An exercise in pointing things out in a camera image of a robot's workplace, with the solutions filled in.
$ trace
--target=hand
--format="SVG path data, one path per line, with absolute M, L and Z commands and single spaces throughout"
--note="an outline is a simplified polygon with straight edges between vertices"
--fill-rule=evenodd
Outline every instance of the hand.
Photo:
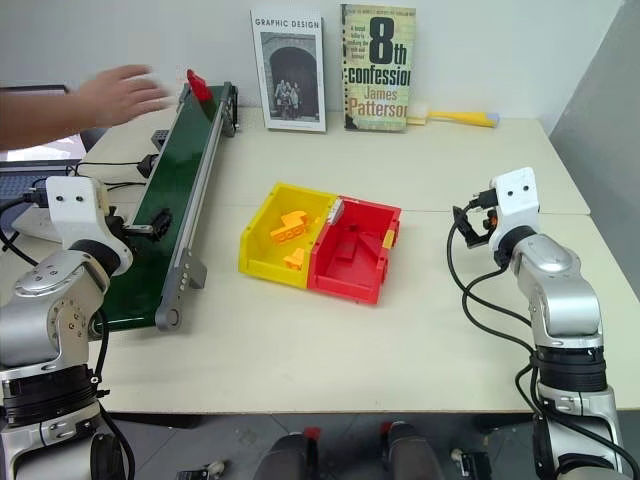
M 161 100 L 168 96 L 164 89 L 148 78 L 135 78 L 149 72 L 144 65 L 105 70 L 82 84 L 72 95 L 78 99 L 90 125 L 120 125 L 168 106 Z

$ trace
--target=book cover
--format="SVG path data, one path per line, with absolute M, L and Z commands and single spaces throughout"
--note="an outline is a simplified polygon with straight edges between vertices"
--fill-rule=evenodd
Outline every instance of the book cover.
M 342 5 L 344 126 L 407 126 L 415 8 Z
M 322 17 L 261 8 L 251 23 L 267 128 L 326 131 Z

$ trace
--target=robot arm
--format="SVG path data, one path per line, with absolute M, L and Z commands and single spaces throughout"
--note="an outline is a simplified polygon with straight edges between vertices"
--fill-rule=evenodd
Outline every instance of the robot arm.
M 458 229 L 467 243 L 488 240 L 496 263 L 509 266 L 529 301 L 539 372 L 534 402 L 534 457 L 540 478 L 624 478 L 621 456 L 568 426 L 622 445 L 613 389 L 607 385 L 598 299 L 580 274 L 571 250 L 539 233 L 533 171 L 523 168 L 491 181 L 470 207 L 489 213 L 489 233 L 479 237 L 460 209 Z
M 94 179 L 50 177 L 47 199 L 64 249 L 18 280 L 0 309 L 4 478 L 123 480 L 120 443 L 105 433 L 117 427 L 87 362 L 89 320 L 111 276 L 132 264 L 127 229 Z

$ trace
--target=white table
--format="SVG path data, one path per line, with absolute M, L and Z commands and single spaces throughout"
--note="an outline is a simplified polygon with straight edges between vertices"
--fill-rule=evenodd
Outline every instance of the white table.
M 543 212 L 547 212 L 541 215 L 543 229 L 581 255 L 583 273 L 598 292 L 605 320 L 607 372 L 618 406 L 640 408 L 640 385 L 633 375 L 640 351 L 628 346 L 628 338 L 640 334 L 638 301 L 536 122 L 507 120 L 497 130 L 433 123 L 404 135 L 386 135 L 343 132 L 339 118 L 330 116 L 327 135 L 306 135 L 266 132 L 256 110 L 243 109 L 240 115 L 242 132 L 221 143 L 216 177 L 210 182 L 194 245 L 194 253 L 208 267 L 205 288 L 188 293 L 185 321 L 177 332 L 149 328 L 112 335 L 104 370 L 105 388 L 112 392 L 104 399 L 108 409 L 142 413 L 524 411 L 513 376 L 526 363 L 526 353 L 466 320 L 444 257 L 450 205 L 465 203 L 473 192 L 485 188 L 491 175 L 523 164 L 536 170 Z M 153 130 L 170 120 L 171 114 L 163 112 L 112 129 L 87 161 L 140 159 L 152 151 L 148 138 Z M 291 148 L 290 154 L 278 150 L 282 144 Z M 342 147 L 347 145 L 361 145 L 368 152 L 366 163 L 344 155 Z M 413 152 L 393 158 L 394 165 L 407 172 L 395 180 L 385 178 L 384 172 L 391 172 L 384 166 L 388 145 Z M 525 161 L 516 162 L 516 157 Z M 471 162 L 471 158 L 482 161 Z M 344 176 L 326 173 L 318 165 L 321 159 L 326 168 L 340 165 Z M 463 160 L 454 163 L 455 159 Z M 368 177 L 357 176 L 356 167 L 365 165 L 371 166 Z M 83 168 L 110 180 L 132 179 L 131 171 L 119 167 Z M 461 177 L 458 183 L 453 181 L 456 171 Z M 378 306 L 237 272 L 240 233 L 277 180 L 404 209 Z M 423 180 L 429 188 L 420 188 Z M 127 190 L 114 191 L 114 198 L 120 203 L 135 202 L 140 189 Z M 55 248 L 34 239 L 23 239 L 20 245 L 40 258 Z M 458 239 L 455 256 L 465 279 L 495 269 L 486 247 L 469 251 Z M 27 265 L 4 254 L 0 269 L 0 303 L 4 303 L 11 281 Z M 490 282 L 479 286 L 478 293 L 526 312 L 511 274 Z M 530 340 L 530 332 L 518 322 L 479 307 L 473 311 L 480 320 Z M 98 344 L 92 344 L 92 362 L 97 350 Z

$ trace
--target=yellow bin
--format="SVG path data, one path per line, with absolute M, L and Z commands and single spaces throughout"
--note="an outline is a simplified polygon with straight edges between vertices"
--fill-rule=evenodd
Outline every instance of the yellow bin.
M 330 193 L 277 183 L 242 232 L 238 270 L 273 282 L 307 288 L 311 249 L 337 198 Z M 273 233 L 283 227 L 282 217 L 292 212 L 306 214 L 305 231 L 279 242 Z M 294 255 L 299 248 L 304 251 L 304 257 L 298 270 L 287 266 L 285 258 Z

